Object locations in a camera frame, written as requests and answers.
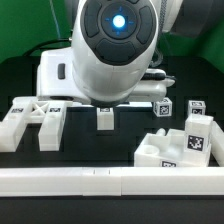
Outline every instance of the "black sticker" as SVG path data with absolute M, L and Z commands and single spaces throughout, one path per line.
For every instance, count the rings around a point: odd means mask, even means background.
M 192 114 L 202 114 L 203 113 L 203 109 L 192 109 Z
M 204 138 L 197 137 L 197 136 L 188 136 L 188 144 L 187 148 L 197 151 L 202 151 L 204 145 Z
M 169 106 L 160 106 L 160 115 L 168 115 L 170 112 Z
M 12 110 L 12 113 L 22 113 L 23 112 L 23 108 L 15 108 Z
M 59 113 L 60 111 L 61 111 L 61 108 L 50 108 L 50 112 Z
M 177 164 L 176 163 L 171 163 L 171 162 L 167 162 L 167 161 L 162 161 L 162 167 L 176 167 Z
M 192 102 L 192 106 L 201 107 L 202 102 Z
M 110 108 L 101 108 L 100 109 L 100 112 L 106 112 L 106 113 L 108 113 L 108 112 L 110 112 Z

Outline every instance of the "small white cube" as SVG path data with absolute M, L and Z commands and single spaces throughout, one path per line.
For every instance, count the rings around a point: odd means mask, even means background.
M 189 100 L 188 103 L 188 116 L 190 114 L 205 115 L 206 105 L 204 101 Z
M 185 123 L 184 149 L 205 153 L 210 144 L 213 117 L 191 114 Z
M 153 112 L 157 117 L 172 116 L 172 101 L 165 97 L 163 101 L 158 101 L 153 104 Z
M 97 130 L 114 130 L 113 108 L 97 108 Z

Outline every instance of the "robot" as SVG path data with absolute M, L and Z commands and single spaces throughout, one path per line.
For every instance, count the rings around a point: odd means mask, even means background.
M 162 100 L 175 81 L 148 67 L 159 35 L 171 29 L 181 4 L 170 0 L 165 11 L 157 0 L 79 1 L 72 47 L 42 54 L 37 96 L 101 108 Z M 151 78 L 142 80 L 145 73 Z

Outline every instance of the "white box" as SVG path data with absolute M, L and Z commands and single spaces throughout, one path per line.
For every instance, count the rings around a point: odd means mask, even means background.
M 163 101 L 158 101 L 153 104 L 153 112 L 157 117 L 172 116 L 172 101 L 165 97 Z
M 185 123 L 184 148 L 187 151 L 205 152 L 211 139 L 213 117 L 190 114 Z
M 188 102 L 188 116 L 190 114 L 205 115 L 206 105 L 204 101 L 189 100 Z

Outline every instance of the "white plastic block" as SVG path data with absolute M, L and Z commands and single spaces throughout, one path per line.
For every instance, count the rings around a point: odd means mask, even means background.
M 49 106 L 38 134 L 40 151 L 59 150 L 66 109 L 66 102 L 64 101 L 49 101 Z
M 157 117 L 172 116 L 172 104 L 172 101 L 168 97 L 165 97 L 163 101 L 153 104 L 153 112 Z
M 122 168 L 122 195 L 223 195 L 224 168 Z
M 82 168 L 0 169 L 0 196 L 82 195 Z
M 211 139 L 213 117 L 190 114 L 185 123 L 185 143 L 187 151 L 206 153 Z
M 190 114 L 205 115 L 206 105 L 204 101 L 189 100 L 188 102 L 188 116 Z
M 114 130 L 113 108 L 97 108 L 97 130 Z
M 25 118 L 32 111 L 32 102 L 15 103 L 0 123 L 0 152 L 15 152 L 26 129 Z
M 211 134 L 212 154 L 219 166 L 224 166 L 224 133 L 214 121 Z
M 84 196 L 120 196 L 121 168 L 84 168 L 82 190 Z
M 164 136 L 147 134 L 134 154 L 135 167 L 205 167 L 208 166 L 211 145 L 206 153 L 184 150 L 184 131 L 170 129 Z

